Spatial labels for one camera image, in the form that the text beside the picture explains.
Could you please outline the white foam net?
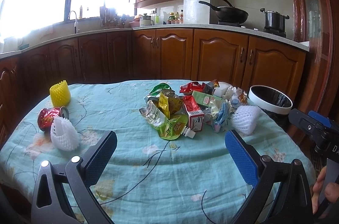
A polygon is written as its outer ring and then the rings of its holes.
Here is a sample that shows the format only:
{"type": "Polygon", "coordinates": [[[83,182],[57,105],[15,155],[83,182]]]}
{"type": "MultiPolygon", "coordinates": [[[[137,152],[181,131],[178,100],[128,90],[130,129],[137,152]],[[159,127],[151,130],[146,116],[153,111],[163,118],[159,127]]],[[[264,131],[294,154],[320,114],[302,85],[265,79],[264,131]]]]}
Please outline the white foam net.
{"type": "Polygon", "coordinates": [[[258,106],[245,105],[239,106],[233,113],[231,123],[233,128],[245,135],[253,134],[256,128],[257,119],[260,116],[261,109],[258,106]]]}
{"type": "Polygon", "coordinates": [[[51,142],[57,149],[74,151],[79,147],[79,134],[69,119],[55,117],[51,125],[51,142]]]}

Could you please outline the orange blue paper wrapper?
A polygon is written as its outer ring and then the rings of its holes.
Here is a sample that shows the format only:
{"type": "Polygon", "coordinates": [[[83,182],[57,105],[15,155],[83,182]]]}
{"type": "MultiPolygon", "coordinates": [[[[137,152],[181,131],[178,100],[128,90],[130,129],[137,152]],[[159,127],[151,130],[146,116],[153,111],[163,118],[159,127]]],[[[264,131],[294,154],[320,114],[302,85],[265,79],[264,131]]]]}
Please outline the orange blue paper wrapper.
{"type": "Polygon", "coordinates": [[[247,105],[248,95],[239,87],[232,88],[232,95],[229,99],[229,104],[232,108],[237,109],[240,106],[247,105]]]}

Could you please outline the white plastic bag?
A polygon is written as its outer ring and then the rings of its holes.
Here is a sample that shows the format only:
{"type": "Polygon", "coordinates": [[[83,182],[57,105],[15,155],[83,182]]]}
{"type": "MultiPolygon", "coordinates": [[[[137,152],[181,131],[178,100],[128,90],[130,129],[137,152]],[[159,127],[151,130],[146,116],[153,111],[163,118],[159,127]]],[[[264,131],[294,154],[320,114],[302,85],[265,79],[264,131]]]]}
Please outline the white plastic bag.
{"type": "Polygon", "coordinates": [[[222,96],[222,99],[225,100],[230,106],[238,104],[238,94],[237,88],[230,86],[226,90],[225,94],[222,96]]]}

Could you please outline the blue white wrapper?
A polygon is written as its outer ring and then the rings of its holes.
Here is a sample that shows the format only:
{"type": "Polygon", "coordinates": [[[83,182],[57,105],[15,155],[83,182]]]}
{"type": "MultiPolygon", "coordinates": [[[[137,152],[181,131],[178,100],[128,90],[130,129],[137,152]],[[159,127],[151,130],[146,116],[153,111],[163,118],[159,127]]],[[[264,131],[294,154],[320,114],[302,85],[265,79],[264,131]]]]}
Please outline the blue white wrapper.
{"type": "Polygon", "coordinates": [[[204,122],[210,125],[215,133],[219,133],[228,123],[230,106],[225,100],[211,100],[203,113],[204,122]]]}

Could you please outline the white styrofoam block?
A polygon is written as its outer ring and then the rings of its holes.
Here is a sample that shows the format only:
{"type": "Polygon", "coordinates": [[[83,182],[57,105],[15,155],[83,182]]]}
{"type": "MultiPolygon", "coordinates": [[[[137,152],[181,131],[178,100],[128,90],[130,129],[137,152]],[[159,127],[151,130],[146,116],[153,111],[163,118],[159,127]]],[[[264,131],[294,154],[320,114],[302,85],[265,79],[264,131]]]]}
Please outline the white styrofoam block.
{"type": "Polygon", "coordinates": [[[212,95],[222,98],[230,87],[232,86],[229,83],[219,82],[218,86],[214,88],[212,95]]]}

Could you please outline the green milk carton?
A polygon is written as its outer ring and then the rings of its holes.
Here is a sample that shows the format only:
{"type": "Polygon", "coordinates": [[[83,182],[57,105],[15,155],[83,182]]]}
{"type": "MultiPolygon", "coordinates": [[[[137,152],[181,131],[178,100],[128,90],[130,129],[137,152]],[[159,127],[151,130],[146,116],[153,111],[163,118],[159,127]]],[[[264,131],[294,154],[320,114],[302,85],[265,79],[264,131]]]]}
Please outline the green milk carton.
{"type": "Polygon", "coordinates": [[[208,107],[210,106],[211,101],[219,101],[219,102],[224,101],[220,97],[210,95],[210,94],[207,94],[207,93],[203,93],[203,92],[200,92],[200,91],[195,91],[195,90],[192,92],[192,97],[194,97],[194,100],[198,105],[208,106],[208,107]]]}

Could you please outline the red milk carton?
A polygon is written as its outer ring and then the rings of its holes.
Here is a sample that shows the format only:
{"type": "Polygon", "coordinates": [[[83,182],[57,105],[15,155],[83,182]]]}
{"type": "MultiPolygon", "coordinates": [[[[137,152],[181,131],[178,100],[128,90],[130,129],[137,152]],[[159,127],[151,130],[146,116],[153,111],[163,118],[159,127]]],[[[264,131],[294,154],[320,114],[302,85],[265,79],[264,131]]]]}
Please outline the red milk carton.
{"type": "Polygon", "coordinates": [[[192,95],[183,97],[183,105],[188,115],[188,125],[194,132],[199,132],[203,128],[204,113],[196,103],[192,95]]]}

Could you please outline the red orange snack bag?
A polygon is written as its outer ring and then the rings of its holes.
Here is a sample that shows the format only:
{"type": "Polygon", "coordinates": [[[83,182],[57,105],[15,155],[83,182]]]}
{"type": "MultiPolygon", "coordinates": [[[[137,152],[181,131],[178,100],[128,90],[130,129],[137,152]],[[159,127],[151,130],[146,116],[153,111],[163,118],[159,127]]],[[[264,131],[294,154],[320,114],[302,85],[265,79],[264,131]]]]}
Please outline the red orange snack bag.
{"type": "Polygon", "coordinates": [[[191,81],[184,85],[181,85],[179,93],[182,93],[184,95],[192,95],[193,91],[197,91],[201,93],[212,94],[213,90],[219,86],[220,85],[217,80],[213,80],[208,83],[191,81]]]}

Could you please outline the green spouted drink pouch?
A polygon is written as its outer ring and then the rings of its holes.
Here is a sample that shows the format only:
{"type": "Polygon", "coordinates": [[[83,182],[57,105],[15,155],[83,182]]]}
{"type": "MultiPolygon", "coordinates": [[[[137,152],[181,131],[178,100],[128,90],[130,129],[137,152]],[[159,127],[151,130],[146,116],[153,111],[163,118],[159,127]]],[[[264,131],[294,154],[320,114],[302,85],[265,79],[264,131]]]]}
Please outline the green spouted drink pouch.
{"type": "Polygon", "coordinates": [[[152,101],[148,101],[139,112],[164,140],[176,140],[181,135],[188,138],[195,137],[196,133],[187,126],[188,115],[174,114],[168,118],[152,101]]]}

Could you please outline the yellow snack wrapper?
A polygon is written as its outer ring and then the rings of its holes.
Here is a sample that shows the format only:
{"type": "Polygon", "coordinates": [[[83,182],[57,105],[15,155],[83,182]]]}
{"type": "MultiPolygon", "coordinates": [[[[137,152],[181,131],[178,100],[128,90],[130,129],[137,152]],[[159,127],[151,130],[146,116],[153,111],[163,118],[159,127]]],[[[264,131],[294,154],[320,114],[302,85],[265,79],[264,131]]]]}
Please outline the yellow snack wrapper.
{"type": "Polygon", "coordinates": [[[170,119],[171,115],[181,110],[183,97],[171,89],[162,89],[158,100],[158,108],[170,119]]]}

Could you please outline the green paper cup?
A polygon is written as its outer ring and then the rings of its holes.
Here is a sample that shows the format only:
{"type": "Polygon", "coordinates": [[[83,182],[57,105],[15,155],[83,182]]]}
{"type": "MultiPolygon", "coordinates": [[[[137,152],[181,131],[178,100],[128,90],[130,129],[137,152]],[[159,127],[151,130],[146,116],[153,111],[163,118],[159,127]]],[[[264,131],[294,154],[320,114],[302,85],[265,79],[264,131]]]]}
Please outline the green paper cup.
{"type": "Polygon", "coordinates": [[[169,86],[169,84],[162,82],[157,84],[144,98],[145,102],[148,101],[159,101],[160,93],[162,90],[171,90],[172,88],[169,86]]]}

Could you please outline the white rimmed trash bin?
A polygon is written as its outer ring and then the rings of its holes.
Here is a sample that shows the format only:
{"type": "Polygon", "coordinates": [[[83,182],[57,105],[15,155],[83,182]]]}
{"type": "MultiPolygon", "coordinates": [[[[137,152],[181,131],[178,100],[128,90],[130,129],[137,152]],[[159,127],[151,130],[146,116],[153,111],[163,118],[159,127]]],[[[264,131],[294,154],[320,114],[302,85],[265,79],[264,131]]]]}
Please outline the white rimmed trash bin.
{"type": "Polygon", "coordinates": [[[290,126],[288,114],[293,103],[279,90],[264,85],[253,85],[249,89],[249,99],[261,108],[284,131],[290,126]]]}

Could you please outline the kitchen faucet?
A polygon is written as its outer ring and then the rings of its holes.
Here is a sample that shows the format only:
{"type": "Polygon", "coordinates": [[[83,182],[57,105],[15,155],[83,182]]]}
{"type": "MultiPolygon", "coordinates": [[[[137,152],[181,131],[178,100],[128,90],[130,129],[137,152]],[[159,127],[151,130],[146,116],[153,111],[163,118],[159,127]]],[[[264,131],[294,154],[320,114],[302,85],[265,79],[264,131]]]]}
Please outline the kitchen faucet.
{"type": "Polygon", "coordinates": [[[77,34],[79,32],[79,28],[78,28],[78,17],[77,14],[74,10],[70,11],[68,13],[68,20],[71,20],[71,15],[74,14],[74,33],[77,34]]]}

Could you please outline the gas stove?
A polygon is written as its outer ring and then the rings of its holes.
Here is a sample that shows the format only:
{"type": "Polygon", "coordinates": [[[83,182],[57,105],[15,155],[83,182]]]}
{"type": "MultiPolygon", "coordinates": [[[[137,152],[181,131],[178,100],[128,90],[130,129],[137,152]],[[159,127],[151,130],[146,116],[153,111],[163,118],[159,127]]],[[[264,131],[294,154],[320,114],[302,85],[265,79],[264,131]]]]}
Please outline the gas stove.
{"type": "MultiPolygon", "coordinates": [[[[250,27],[246,27],[243,24],[239,24],[239,23],[230,23],[230,22],[223,22],[223,21],[218,21],[218,25],[223,25],[223,26],[234,26],[234,27],[240,27],[240,28],[248,28],[254,31],[259,31],[258,28],[250,28],[250,27]]],[[[267,32],[269,34],[273,34],[273,35],[277,35],[277,36],[281,36],[283,38],[286,37],[286,33],[285,32],[280,32],[279,30],[275,30],[272,28],[265,28],[263,29],[263,32],[267,32]]]]}

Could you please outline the crushed red drink can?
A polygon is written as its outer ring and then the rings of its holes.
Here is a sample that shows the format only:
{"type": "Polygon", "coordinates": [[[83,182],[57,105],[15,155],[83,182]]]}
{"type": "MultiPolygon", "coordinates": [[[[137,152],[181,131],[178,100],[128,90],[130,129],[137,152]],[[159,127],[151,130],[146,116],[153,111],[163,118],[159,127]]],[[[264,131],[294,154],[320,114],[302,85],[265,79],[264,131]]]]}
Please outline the crushed red drink can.
{"type": "Polygon", "coordinates": [[[51,125],[55,117],[63,117],[69,119],[68,109],[65,106],[41,109],[37,118],[39,129],[43,132],[50,131],[51,125]]]}

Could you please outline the steel stock pot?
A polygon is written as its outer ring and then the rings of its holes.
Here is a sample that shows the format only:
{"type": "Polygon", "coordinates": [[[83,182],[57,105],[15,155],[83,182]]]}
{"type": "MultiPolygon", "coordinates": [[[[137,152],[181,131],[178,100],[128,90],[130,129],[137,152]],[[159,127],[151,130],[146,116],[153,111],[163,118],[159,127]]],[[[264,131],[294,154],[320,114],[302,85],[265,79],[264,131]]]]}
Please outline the steel stock pot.
{"type": "Polygon", "coordinates": [[[261,8],[260,11],[264,13],[265,30],[285,32],[286,20],[290,19],[288,15],[283,15],[276,11],[266,11],[265,8],[261,8]]]}

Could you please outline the yellow foam fruit net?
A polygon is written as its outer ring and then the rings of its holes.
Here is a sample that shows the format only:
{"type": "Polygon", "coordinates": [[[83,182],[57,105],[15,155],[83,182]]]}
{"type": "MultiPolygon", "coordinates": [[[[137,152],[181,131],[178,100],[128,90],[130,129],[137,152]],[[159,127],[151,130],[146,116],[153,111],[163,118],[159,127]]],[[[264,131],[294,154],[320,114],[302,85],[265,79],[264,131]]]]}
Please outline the yellow foam fruit net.
{"type": "Polygon", "coordinates": [[[66,80],[51,86],[49,93],[54,107],[67,106],[71,101],[71,93],[66,80]]]}

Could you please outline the lower wooden cabinets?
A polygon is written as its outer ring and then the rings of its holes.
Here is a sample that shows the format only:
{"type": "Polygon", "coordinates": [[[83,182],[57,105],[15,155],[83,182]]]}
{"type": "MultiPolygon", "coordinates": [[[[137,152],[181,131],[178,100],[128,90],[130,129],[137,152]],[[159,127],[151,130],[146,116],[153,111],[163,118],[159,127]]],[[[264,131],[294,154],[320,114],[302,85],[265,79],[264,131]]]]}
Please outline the lower wooden cabinets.
{"type": "Polygon", "coordinates": [[[295,98],[306,52],[237,32],[169,28],[113,31],[44,44],[1,59],[1,142],[60,81],[191,79],[248,90],[266,85],[295,98]]]}

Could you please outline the black wok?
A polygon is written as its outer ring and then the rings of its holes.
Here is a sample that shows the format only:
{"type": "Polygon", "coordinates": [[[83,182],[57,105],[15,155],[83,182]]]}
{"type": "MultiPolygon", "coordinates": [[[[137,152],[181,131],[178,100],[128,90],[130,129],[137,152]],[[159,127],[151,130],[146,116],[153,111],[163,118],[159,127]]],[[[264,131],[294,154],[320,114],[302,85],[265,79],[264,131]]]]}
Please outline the black wok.
{"type": "Polygon", "coordinates": [[[209,6],[213,9],[219,18],[219,21],[226,23],[243,24],[248,18],[248,13],[245,10],[236,8],[228,0],[223,0],[228,6],[214,6],[209,2],[200,0],[198,3],[209,6]]]}

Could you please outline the teal floral tablecloth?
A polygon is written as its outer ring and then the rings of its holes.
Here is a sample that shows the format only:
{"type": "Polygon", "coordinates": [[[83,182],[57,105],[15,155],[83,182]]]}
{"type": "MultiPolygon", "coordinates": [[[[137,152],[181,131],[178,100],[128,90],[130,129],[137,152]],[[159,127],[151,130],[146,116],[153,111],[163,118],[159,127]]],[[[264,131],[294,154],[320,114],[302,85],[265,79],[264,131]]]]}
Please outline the teal floral tablecloth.
{"type": "Polygon", "coordinates": [[[118,143],[91,191],[115,223],[229,223],[251,191],[219,133],[204,125],[194,138],[166,141],[140,114],[157,80],[69,87],[69,118],[79,148],[53,146],[37,125],[45,97],[23,118],[1,150],[1,184],[32,199],[40,164],[66,163],[114,131],[118,143]]]}

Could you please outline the condiment bottles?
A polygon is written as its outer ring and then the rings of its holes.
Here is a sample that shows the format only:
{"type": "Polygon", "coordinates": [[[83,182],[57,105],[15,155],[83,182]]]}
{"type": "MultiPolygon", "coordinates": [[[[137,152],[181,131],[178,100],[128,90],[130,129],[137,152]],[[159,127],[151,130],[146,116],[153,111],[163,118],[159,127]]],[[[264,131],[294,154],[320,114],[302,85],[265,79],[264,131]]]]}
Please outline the condiment bottles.
{"type": "Polygon", "coordinates": [[[180,12],[171,12],[167,19],[167,24],[183,24],[183,10],[180,12]]]}

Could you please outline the knife and utensil rack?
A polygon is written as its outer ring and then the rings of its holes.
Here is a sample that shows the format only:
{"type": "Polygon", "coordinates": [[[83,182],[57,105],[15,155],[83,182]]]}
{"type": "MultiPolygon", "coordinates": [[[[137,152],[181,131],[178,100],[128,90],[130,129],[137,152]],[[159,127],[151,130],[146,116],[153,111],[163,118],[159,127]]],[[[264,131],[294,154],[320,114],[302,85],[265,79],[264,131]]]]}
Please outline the knife and utensil rack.
{"type": "Polygon", "coordinates": [[[119,16],[114,8],[100,7],[100,25],[109,28],[124,28],[127,16],[119,16]]]}

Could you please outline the wooden door frame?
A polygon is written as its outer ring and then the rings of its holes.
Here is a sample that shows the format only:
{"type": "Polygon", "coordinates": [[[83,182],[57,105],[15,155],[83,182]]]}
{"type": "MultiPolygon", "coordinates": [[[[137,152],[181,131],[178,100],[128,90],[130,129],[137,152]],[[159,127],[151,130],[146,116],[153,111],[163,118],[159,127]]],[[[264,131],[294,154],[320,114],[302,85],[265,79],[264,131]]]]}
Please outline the wooden door frame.
{"type": "Polygon", "coordinates": [[[294,40],[308,42],[296,107],[328,116],[338,91],[338,0],[293,0],[294,40]]]}

